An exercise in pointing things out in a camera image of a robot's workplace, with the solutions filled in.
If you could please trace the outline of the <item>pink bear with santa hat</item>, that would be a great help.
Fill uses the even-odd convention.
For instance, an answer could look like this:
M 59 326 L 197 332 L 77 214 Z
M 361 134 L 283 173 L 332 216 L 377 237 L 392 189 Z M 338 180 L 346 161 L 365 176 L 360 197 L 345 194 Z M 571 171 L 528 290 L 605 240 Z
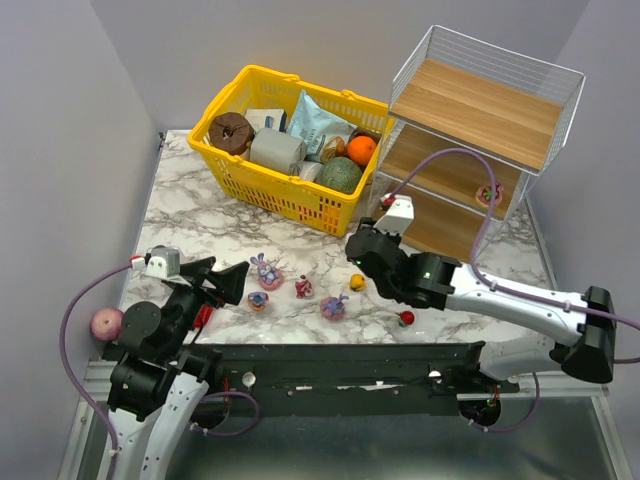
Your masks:
M 306 275 L 301 275 L 295 282 L 295 290 L 298 299 L 310 298 L 314 295 L 312 283 Z

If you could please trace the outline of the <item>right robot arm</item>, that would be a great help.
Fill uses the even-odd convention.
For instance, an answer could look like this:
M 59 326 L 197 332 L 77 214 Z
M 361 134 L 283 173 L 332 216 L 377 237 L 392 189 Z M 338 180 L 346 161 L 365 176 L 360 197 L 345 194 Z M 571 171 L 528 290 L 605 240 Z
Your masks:
M 364 219 L 346 244 L 347 259 L 376 285 L 378 294 L 415 309 L 463 311 L 536 332 L 482 348 L 479 371 L 504 380 L 519 373 L 560 370 L 585 382 L 606 384 L 614 374 L 616 327 L 609 291 L 583 294 L 531 287 L 487 275 L 435 253 L 406 254 L 400 238 Z

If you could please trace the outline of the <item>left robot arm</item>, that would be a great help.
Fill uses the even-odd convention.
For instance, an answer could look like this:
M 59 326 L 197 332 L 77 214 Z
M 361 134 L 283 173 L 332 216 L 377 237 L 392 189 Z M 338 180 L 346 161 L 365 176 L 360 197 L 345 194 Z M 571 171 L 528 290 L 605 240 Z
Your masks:
M 181 263 L 175 248 L 156 247 L 132 259 L 133 269 L 158 279 L 171 294 L 162 306 L 140 301 L 123 315 L 123 354 L 110 376 L 108 420 L 113 439 L 101 479 L 163 479 L 196 406 L 222 379 L 220 354 L 186 345 L 205 307 L 237 305 L 249 264 L 217 271 L 215 257 Z

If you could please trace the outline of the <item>yellow hair girl figure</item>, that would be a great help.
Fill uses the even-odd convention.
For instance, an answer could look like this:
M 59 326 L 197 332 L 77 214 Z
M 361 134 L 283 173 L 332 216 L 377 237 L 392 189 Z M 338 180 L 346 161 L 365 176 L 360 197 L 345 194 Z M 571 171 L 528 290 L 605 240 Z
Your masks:
M 349 280 L 349 289 L 353 292 L 360 292 L 366 289 L 365 277 L 361 274 L 353 274 Z

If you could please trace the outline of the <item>pink strawberry cake toy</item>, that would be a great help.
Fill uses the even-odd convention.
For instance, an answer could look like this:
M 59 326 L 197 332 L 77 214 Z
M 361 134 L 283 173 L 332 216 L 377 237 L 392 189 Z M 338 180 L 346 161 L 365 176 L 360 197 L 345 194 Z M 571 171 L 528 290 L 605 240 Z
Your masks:
M 475 194 L 475 201 L 484 208 L 488 208 L 491 203 L 497 207 L 503 199 L 504 186 L 496 182 L 494 186 L 489 184 L 480 187 Z

